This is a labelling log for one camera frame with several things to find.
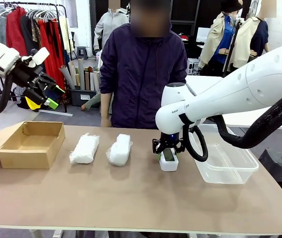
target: rolled paper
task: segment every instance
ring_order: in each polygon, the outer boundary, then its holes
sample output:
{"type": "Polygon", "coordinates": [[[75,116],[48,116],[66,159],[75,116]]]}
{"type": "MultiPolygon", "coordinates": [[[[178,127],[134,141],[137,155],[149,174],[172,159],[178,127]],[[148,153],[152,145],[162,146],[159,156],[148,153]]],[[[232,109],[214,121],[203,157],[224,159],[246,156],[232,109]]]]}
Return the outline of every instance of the rolled paper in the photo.
{"type": "Polygon", "coordinates": [[[93,78],[93,73],[90,73],[90,90],[94,91],[95,90],[95,81],[93,78]]]}
{"type": "Polygon", "coordinates": [[[90,77],[89,72],[85,72],[85,83],[86,83],[86,90],[90,91],[90,77]]]}
{"type": "Polygon", "coordinates": [[[72,78],[70,76],[70,73],[69,73],[68,68],[66,67],[66,65],[62,65],[59,70],[63,73],[63,75],[64,75],[64,77],[65,77],[65,79],[66,79],[66,81],[67,81],[67,83],[68,83],[68,85],[70,87],[70,89],[75,89],[75,85],[74,85],[74,83],[72,81],[72,78]]]}
{"type": "Polygon", "coordinates": [[[78,64],[79,64],[80,90],[85,90],[85,71],[83,67],[83,59],[78,59],[78,64]]]}
{"type": "Polygon", "coordinates": [[[76,81],[77,81],[77,85],[80,86],[80,76],[79,76],[79,74],[76,74],[76,81]]]}
{"type": "Polygon", "coordinates": [[[98,74],[97,73],[93,73],[93,80],[94,80],[94,84],[95,84],[95,90],[99,91],[99,81],[98,81],[98,74]]]}
{"type": "Polygon", "coordinates": [[[77,81],[76,81],[76,70],[75,70],[75,65],[73,64],[73,61],[70,61],[68,63],[69,66],[69,71],[70,71],[70,76],[72,78],[73,84],[77,86],[77,81]]]}

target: black cable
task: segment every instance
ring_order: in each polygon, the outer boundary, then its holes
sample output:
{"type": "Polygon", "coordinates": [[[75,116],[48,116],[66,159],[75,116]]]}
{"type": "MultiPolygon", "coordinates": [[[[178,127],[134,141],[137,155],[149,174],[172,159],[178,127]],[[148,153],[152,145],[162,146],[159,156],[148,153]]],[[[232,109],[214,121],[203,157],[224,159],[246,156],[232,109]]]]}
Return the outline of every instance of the black cable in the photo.
{"type": "Polygon", "coordinates": [[[260,144],[282,126],[282,98],[260,116],[243,137],[228,132],[223,116],[211,118],[217,124],[219,134],[225,142],[241,149],[250,149],[260,144]]]}
{"type": "Polygon", "coordinates": [[[12,78],[8,77],[5,79],[3,92],[0,98],[0,113],[6,108],[7,103],[11,97],[11,88],[12,88],[12,78]]]}
{"type": "Polygon", "coordinates": [[[184,125],[183,126],[183,130],[182,130],[182,136],[183,136],[183,140],[184,140],[184,144],[185,147],[187,149],[187,151],[189,152],[189,154],[197,161],[199,162],[206,162],[206,160],[208,159],[208,148],[206,145],[206,141],[205,138],[203,136],[203,134],[201,133],[201,130],[198,128],[198,126],[194,126],[192,128],[193,132],[195,132],[198,136],[198,139],[200,141],[201,144],[201,148],[202,148],[202,152],[203,155],[198,155],[198,153],[194,150],[194,148],[192,147],[191,143],[190,143],[190,139],[189,139],[189,125],[184,125]]]}

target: clear plastic container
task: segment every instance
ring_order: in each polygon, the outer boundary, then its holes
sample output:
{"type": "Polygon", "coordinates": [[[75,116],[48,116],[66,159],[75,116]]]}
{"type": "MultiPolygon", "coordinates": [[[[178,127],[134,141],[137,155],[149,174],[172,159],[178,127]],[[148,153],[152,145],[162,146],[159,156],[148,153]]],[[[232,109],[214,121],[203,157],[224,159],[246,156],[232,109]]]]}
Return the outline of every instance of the clear plastic container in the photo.
{"type": "MultiPolygon", "coordinates": [[[[259,164],[249,150],[239,149],[223,141],[216,125],[199,125],[203,133],[209,157],[206,162],[195,160],[205,182],[222,184],[244,184],[258,171],[259,164]]],[[[202,154],[196,134],[190,134],[190,141],[198,154],[202,154]]]]}

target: person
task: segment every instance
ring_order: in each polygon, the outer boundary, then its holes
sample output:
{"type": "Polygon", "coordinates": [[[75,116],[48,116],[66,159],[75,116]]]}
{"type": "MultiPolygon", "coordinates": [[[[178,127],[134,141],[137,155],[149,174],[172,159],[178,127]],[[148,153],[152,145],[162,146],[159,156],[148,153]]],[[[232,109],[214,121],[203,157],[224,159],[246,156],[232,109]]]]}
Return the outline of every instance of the person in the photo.
{"type": "Polygon", "coordinates": [[[102,127],[156,129],[164,87],[186,82],[186,51],[169,13],[170,0],[132,0],[131,23],[111,33],[101,56],[102,127]]]}
{"type": "Polygon", "coordinates": [[[109,9],[103,14],[95,28],[95,39],[93,44],[95,51],[100,50],[99,39],[102,38],[103,49],[112,31],[129,22],[126,13],[127,10],[125,9],[109,9]]]}
{"type": "Polygon", "coordinates": [[[201,52],[199,68],[202,76],[222,76],[232,37],[235,18],[243,8],[242,0],[222,0],[221,13],[211,26],[206,44],[201,52]]]}

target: person's hand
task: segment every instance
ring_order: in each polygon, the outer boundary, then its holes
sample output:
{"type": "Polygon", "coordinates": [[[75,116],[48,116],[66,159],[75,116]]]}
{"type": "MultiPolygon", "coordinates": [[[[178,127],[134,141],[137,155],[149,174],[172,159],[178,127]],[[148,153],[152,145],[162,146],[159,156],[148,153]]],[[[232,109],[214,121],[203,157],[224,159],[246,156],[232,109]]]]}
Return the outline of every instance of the person's hand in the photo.
{"type": "Polygon", "coordinates": [[[228,55],[229,54],[229,50],[227,50],[226,48],[222,48],[219,50],[219,55],[228,55]]]}
{"type": "Polygon", "coordinates": [[[251,50],[250,56],[256,57],[256,56],[258,56],[258,53],[256,53],[254,50],[251,50]]]}
{"type": "Polygon", "coordinates": [[[112,127],[112,123],[109,118],[101,119],[101,127],[112,127]]]}

